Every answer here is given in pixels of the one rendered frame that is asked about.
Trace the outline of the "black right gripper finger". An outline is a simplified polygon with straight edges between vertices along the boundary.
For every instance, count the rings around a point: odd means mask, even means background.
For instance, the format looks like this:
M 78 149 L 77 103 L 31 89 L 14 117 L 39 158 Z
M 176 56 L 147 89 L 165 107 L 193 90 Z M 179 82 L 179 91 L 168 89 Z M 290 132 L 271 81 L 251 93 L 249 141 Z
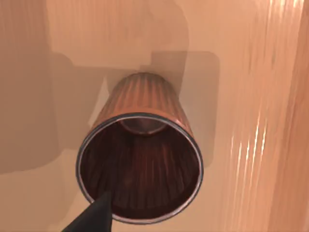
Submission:
M 111 194 L 104 192 L 62 232 L 112 232 Z

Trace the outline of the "ribbed copper cup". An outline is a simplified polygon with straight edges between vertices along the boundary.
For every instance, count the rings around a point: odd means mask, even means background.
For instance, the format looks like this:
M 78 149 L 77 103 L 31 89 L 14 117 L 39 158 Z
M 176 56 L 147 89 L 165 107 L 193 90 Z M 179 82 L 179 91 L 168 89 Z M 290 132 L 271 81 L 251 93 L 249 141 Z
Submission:
M 174 88 L 148 72 L 115 86 L 76 161 L 87 201 L 110 193 L 113 219 L 128 224 L 179 214 L 197 196 L 203 174 L 201 151 Z

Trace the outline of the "salmon-coloured shallow box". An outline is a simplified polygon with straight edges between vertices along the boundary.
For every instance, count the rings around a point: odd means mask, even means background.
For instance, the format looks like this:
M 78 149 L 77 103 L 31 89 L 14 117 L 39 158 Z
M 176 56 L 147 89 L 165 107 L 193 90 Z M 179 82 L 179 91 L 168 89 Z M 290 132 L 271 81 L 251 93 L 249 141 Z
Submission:
M 136 71 L 175 85 L 210 164 L 182 213 L 112 232 L 309 232 L 309 0 L 0 0 L 0 232 L 88 206 L 78 148 Z

